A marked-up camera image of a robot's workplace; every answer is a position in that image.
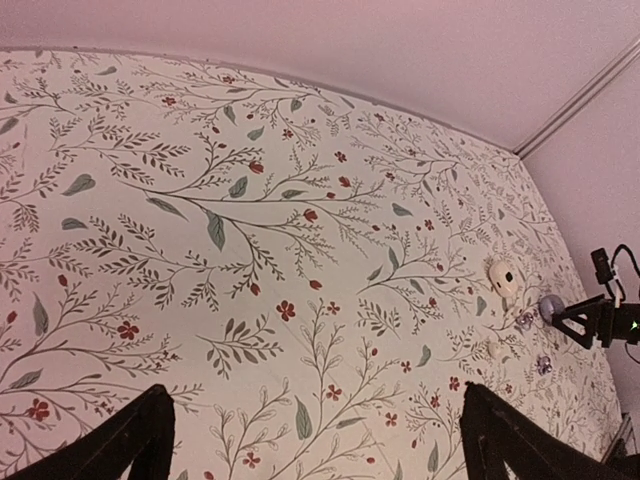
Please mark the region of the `purple earbud charging case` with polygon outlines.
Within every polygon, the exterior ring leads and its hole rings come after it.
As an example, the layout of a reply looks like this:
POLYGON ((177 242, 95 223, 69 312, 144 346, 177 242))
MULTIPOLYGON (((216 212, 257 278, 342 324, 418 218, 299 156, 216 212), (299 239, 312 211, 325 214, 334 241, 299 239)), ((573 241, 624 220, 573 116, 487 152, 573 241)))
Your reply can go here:
POLYGON ((551 325, 553 317, 561 314, 565 310, 565 304, 559 296, 555 294, 548 294, 539 300, 538 310, 543 321, 546 324, 551 325))

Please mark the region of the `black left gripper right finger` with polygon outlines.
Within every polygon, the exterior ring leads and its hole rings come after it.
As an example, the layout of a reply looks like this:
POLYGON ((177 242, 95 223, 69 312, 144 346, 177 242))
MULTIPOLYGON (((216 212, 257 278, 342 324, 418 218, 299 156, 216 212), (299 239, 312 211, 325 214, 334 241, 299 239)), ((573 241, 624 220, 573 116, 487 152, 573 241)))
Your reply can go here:
POLYGON ((637 479, 639 456, 605 463, 561 442, 486 386, 468 382, 460 432, 467 477, 507 479, 637 479))

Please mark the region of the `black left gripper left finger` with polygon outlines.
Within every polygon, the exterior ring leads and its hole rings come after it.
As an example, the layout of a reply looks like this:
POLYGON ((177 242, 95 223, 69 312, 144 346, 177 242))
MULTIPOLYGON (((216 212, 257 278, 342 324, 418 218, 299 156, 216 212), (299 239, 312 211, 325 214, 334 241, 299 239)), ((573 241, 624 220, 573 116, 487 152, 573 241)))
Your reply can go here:
POLYGON ((165 386, 154 384, 99 427, 12 474, 12 479, 167 479, 176 416, 165 386))

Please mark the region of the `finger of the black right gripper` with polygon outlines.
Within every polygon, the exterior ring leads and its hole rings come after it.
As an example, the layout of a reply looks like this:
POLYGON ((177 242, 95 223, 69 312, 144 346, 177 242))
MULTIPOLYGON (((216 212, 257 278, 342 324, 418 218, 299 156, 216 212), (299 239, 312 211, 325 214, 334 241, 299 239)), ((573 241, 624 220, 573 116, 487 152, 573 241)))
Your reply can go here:
POLYGON ((553 313, 551 325, 583 348, 591 348, 595 341, 609 348, 614 316, 614 301, 599 295, 553 313))

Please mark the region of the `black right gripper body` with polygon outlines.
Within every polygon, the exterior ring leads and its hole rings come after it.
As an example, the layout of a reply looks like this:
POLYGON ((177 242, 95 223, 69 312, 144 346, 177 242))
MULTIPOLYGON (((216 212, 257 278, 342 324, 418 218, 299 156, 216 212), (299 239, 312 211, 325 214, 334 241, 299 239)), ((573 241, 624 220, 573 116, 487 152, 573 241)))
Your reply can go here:
POLYGON ((612 337, 637 345, 640 339, 639 321, 640 305, 638 303, 621 303, 614 309, 612 337))

